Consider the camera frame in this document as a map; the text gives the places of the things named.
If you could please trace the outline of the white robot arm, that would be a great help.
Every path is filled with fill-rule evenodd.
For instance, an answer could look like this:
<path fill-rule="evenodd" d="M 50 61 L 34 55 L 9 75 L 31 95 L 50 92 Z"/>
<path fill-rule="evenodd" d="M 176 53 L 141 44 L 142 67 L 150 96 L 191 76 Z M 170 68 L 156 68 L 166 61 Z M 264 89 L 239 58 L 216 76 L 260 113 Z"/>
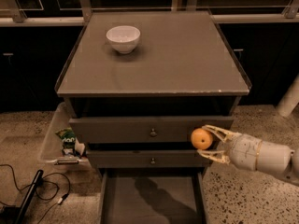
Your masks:
<path fill-rule="evenodd" d="M 278 180 L 299 186 L 299 150 L 286 145 L 266 142 L 245 133 L 232 132 L 213 125 L 192 132 L 192 145 L 200 156 L 222 164 L 232 164 L 237 169 L 261 172 Z M 226 145 L 224 150 L 203 150 L 200 145 L 210 147 L 212 135 Z"/>

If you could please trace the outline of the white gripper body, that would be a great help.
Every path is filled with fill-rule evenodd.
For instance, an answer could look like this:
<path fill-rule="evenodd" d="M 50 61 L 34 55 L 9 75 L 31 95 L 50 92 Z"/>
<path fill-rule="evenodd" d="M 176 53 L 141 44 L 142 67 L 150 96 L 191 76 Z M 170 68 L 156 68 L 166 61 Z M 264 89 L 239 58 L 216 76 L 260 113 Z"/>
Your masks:
<path fill-rule="evenodd" d="M 256 171 L 258 152 L 263 141 L 248 134 L 241 134 L 231 142 L 228 157 L 238 169 Z"/>

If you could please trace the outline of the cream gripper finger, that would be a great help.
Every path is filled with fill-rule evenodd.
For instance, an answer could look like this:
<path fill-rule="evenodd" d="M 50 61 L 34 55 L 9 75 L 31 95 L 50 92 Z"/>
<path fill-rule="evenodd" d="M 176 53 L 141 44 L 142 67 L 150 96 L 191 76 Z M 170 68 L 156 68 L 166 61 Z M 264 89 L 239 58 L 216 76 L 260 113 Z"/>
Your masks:
<path fill-rule="evenodd" d="M 223 143 L 227 143 L 232 141 L 234 138 L 238 137 L 240 133 L 235 133 L 230 130 L 226 130 L 213 125 L 204 125 L 203 129 L 213 133 L 216 137 L 218 137 Z"/>
<path fill-rule="evenodd" d="M 224 150 L 197 150 L 198 154 L 206 159 L 221 163 L 229 164 L 230 158 L 226 155 Z"/>

